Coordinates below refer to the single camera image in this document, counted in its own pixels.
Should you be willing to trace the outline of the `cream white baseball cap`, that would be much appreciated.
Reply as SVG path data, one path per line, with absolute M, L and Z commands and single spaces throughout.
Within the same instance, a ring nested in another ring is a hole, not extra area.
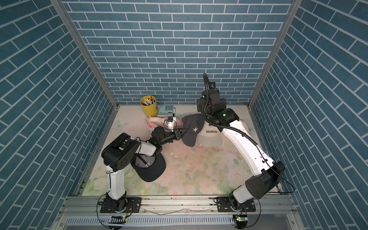
M 197 135 L 199 144 L 205 147 L 217 147 L 223 144 L 222 134 L 215 126 L 205 121 L 202 130 Z

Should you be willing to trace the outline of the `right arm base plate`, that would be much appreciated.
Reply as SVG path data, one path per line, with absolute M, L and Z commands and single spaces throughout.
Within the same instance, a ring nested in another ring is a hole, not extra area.
M 256 212 L 253 199 L 244 203 L 239 203 L 235 198 L 230 196 L 218 196 L 213 199 L 218 212 Z

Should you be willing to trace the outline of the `yellow pen holder cup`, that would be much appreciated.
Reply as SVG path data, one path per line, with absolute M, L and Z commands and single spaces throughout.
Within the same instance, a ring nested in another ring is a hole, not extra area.
M 140 104 L 147 117 L 156 117 L 158 115 L 157 99 L 154 96 L 144 96 L 141 98 Z

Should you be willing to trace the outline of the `beige Colorado baseball cap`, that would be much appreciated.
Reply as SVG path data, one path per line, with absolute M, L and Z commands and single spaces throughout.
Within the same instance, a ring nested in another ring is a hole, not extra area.
M 249 127 L 244 121 L 240 121 L 242 124 L 242 131 L 246 133 L 248 136 L 250 136 Z

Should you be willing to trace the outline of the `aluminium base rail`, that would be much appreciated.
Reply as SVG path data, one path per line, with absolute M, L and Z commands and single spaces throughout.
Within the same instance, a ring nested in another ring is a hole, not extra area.
M 289 195 L 249 200 L 242 210 L 225 195 L 130 196 L 128 211 L 113 213 L 96 196 L 66 199 L 54 230 L 302 230 Z

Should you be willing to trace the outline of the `black baseball cap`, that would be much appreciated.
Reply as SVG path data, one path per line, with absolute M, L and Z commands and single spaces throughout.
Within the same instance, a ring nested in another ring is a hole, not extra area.
M 156 157 L 139 154 L 131 166 L 143 181 L 153 182 L 164 173 L 166 162 L 161 153 Z

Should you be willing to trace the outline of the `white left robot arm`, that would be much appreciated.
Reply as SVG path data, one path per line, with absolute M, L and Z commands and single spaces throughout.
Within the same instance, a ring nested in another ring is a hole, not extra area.
M 163 145 L 180 140 L 186 131 L 182 128 L 167 131 L 156 127 L 151 138 L 142 141 L 127 133 L 120 134 L 102 152 L 101 156 L 109 174 L 109 190 L 103 205 L 112 212 L 128 211 L 127 191 L 125 188 L 125 168 L 131 165 L 145 182 L 153 182 L 166 170 L 166 161 L 161 154 Z

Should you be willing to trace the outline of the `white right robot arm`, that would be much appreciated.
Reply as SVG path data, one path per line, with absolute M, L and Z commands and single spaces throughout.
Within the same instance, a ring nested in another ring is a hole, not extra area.
M 260 199 L 270 192 L 283 178 L 285 166 L 269 157 L 245 130 L 238 115 L 221 99 L 215 82 L 203 74 L 205 90 L 197 100 L 197 111 L 203 114 L 210 126 L 224 134 L 244 157 L 253 176 L 230 192 L 229 204 L 235 211 L 244 208 L 250 199 Z

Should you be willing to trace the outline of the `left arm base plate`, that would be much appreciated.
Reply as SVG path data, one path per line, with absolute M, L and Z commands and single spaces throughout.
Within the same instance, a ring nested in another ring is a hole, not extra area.
M 103 201 L 99 201 L 101 206 L 101 213 L 138 213 L 140 210 L 142 198 L 141 197 L 122 197 L 119 200 L 113 200 L 105 197 Z

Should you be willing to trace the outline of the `grey baseball cap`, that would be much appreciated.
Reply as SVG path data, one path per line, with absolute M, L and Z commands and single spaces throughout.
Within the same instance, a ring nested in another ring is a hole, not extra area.
M 182 141 L 189 147 L 194 147 L 196 144 L 197 135 L 201 132 L 205 119 L 202 114 L 187 115 L 182 118 L 183 127 L 186 133 L 182 136 Z

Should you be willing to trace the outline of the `pink baseball cap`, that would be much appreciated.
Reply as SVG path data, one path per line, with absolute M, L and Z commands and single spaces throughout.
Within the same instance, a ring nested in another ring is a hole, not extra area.
M 164 127 L 169 128 L 166 120 L 168 117 L 148 117 L 146 120 L 148 129 L 150 131 L 153 131 L 156 127 Z M 176 121 L 173 123 L 173 128 L 179 128 L 182 127 L 182 121 L 179 118 L 175 118 Z

